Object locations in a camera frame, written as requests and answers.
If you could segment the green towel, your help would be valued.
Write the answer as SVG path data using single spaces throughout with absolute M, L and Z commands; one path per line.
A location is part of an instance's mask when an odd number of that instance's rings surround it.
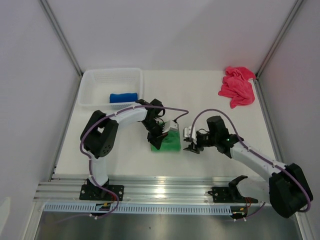
M 180 131 L 179 132 L 169 132 L 167 136 L 162 141 L 160 149 L 156 149 L 153 145 L 150 146 L 152 152 L 160 153 L 160 152 L 179 152 L 181 150 L 181 139 L 180 139 Z

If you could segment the blue towel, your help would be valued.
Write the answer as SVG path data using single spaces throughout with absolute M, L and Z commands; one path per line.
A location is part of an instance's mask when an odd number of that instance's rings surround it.
M 109 95 L 109 102 L 113 103 L 129 103 L 135 102 L 138 100 L 138 94 L 136 92 L 128 92 L 128 93 L 111 93 Z

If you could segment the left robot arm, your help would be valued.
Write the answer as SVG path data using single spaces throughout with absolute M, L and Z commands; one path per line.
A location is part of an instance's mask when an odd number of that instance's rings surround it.
M 109 193 L 105 185 L 109 181 L 106 156 L 114 147 L 118 130 L 141 122 L 148 131 L 147 141 L 159 150 L 167 135 L 156 121 L 160 112 L 165 109 L 158 99 L 150 103 L 139 99 L 109 115 L 100 110 L 93 112 L 80 136 L 80 151 L 89 157 L 89 181 L 93 184 L 90 192 L 97 200 L 105 199 Z

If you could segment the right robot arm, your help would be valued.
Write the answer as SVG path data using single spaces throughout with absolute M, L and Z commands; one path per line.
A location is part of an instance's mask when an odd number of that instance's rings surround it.
M 259 176 L 255 179 L 240 175 L 228 183 L 228 196 L 233 203 L 244 200 L 269 203 L 283 218 L 310 209 L 313 194 L 297 164 L 287 165 L 263 156 L 237 134 L 229 133 L 220 116 L 212 116 L 206 122 L 208 131 L 204 133 L 193 126 L 183 129 L 184 141 L 189 143 L 186 151 L 199 154 L 205 148 L 215 147 Z

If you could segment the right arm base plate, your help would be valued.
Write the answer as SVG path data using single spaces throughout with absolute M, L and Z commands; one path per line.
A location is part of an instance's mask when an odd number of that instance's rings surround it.
M 255 198 L 245 198 L 243 197 L 236 187 L 227 186 L 214 186 L 208 192 L 212 196 L 214 203 L 239 203 L 244 204 L 246 200 L 248 203 L 257 204 L 258 200 Z

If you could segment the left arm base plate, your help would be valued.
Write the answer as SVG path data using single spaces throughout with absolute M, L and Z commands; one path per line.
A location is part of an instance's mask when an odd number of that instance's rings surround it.
M 124 185 L 106 185 L 106 189 L 115 193 L 119 201 L 123 200 Z M 116 201 L 116 197 L 113 196 L 111 193 L 106 192 L 105 190 L 100 189 L 99 187 L 92 185 L 92 184 L 84 184 L 81 186 L 79 199 L 82 201 Z

